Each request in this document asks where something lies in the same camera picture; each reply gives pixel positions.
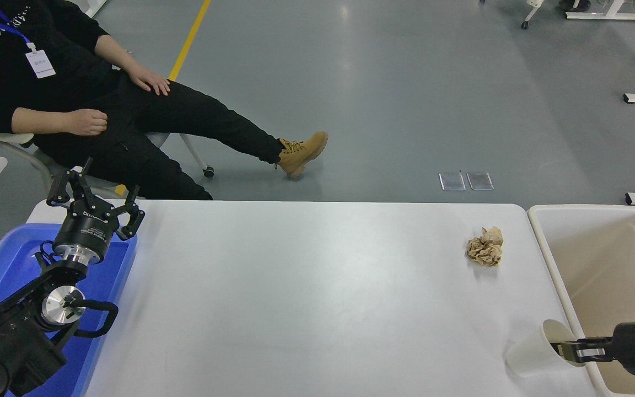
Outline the person's right hand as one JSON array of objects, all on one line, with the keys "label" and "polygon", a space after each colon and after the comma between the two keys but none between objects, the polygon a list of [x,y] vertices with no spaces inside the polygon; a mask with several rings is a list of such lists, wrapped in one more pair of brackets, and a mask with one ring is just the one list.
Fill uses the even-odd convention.
[{"label": "person's right hand", "polygon": [[63,114],[61,129],[76,136],[98,136],[106,131],[108,115],[103,111],[83,109]]}]

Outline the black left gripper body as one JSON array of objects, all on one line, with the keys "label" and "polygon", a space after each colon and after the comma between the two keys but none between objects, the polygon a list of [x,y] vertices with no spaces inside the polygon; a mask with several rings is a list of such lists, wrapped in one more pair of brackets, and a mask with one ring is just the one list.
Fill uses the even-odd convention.
[{"label": "black left gripper body", "polygon": [[53,241],[55,254],[63,256],[69,247],[81,246],[93,252],[95,258],[103,259],[119,227],[117,218],[106,216],[111,209],[112,204],[100,198],[92,199],[91,204],[84,199],[73,201]]}]

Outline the person's left hand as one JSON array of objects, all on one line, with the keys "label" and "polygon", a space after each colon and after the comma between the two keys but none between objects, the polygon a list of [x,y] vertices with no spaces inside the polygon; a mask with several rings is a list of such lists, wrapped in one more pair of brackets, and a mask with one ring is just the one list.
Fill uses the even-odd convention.
[{"label": "person's left hand", "polygon": [[164,97],[171,92],[169,80],[145,66],[131,65],[127,66],[125,71],[131,81],[146,92]]}]

